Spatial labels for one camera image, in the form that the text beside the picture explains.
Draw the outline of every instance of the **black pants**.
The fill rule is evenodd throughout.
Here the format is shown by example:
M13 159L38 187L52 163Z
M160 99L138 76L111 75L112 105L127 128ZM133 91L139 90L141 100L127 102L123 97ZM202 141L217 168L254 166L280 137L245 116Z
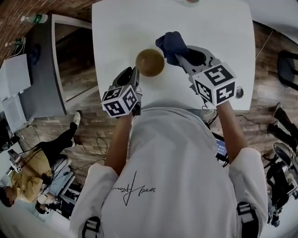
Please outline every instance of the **black pants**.
M78 129L76 123L70 123L70 129L62 133L57 139L50 142L40 142L37 148L41 148L45 153L50 167L52 167L55 162L61 158L60 153L68 147L72 146L71 139L75 135L75 131Z
M277 125L274 126L273 124L270 124L268 126L268 133L275 136L282 142L288 144L293 150L296 150L298 144L298 128L293 123L291 123L290 119L282 108L279 108L276 111L274 117L285 127L285 129L291 135L285 133Z

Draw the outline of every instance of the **white t-shirt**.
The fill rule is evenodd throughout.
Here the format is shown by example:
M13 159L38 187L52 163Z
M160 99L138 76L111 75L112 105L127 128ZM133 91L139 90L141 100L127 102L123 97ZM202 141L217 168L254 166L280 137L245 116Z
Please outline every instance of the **white t-shirt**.
M215 138L194 114L177 108L142 111L133 122L129 161L120 177L110 167L90 167L71 231L81 237L86 220L97 216L98 237L238 237L234 186L216 153ZM260 234L268 212L259 152L242 149L230 173L242 174Z

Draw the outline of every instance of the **desk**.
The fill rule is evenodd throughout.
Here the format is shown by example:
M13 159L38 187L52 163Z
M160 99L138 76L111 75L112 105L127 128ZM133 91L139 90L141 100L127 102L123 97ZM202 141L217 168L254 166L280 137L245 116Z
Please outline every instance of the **desk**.
M68 108L98 90L96 86L69 100L64 97L56 56L55 23L92 28L89 22L50 14L45 23L35 24L28 32L25 52L32 86L20 95L27 119L66 115ZM40 57L35 63L29 55L37 47Z
M200 0L186 7L180 0L106 0L92 6L96 75L101 97L116 76L135 66L137 54L156 48L155 40L178 31L186 45L208 49L227 62L244 89L231 99L236 110L249 110L255 75L255 40L249 7L238 0ZM153 78L140 76L142 107L180 105L201 109L203 100L189 89L182 68L165 64Z

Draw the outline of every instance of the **person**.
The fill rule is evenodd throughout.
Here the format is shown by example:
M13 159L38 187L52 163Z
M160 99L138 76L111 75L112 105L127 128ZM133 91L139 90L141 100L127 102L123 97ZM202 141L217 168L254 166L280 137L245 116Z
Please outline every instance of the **person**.
M40 195L44 185L50 185L52 171L56 161L64 158L60 153L68 147L75 146L74 134L81 120L81 112L76 111L74 120L70 123L70 129L62 133L57 139L50 142L40 142L31 152L20 162L22 171L12 172L11 186L0 188L0 200L11 207L14 201L22 200L34 202Z
M298 145L298 128L295 124L291 123L290 119L288 118L287 114L282 109L282 107L282 103L279 102L276 105L273 117L276 118L278 122L280 122L291 135L284 132L276 124L269 124L267 131L269 134L273 135L277 139L289 145L295 152L296 147Z
M47 192L44 194L41 194L38 196L35 209L40 213L40 214L45 214L46 213L46 206L49 204L56 204L58 203L59 200L56 198L53 194Z
M132 127L131 114L120 117L105 165L90 167L74 207L74 236L259 236L268 219L260 153L248 147L228 101L218 105L217 112L229 174L215 157L216 139L200 110L147 108ZM248 221L255 236L249 229L246 236L242 233Z
M46 208L46 205L40 204L38 201L36 201L35 209L39 214L45 214L47 212Z

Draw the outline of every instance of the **backpack strap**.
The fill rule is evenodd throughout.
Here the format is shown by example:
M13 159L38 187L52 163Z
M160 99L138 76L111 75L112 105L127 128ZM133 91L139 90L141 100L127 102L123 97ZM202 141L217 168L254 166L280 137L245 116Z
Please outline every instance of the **backpack strap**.
M237 205L237 213L241 218L241 238L257 238L259 232L259 220L256 211L247 202L242 173L229 174L234 185Z
M82 231L82 238L98 238L99 227L101 225L101 220L98 217L89 218L84 225Z

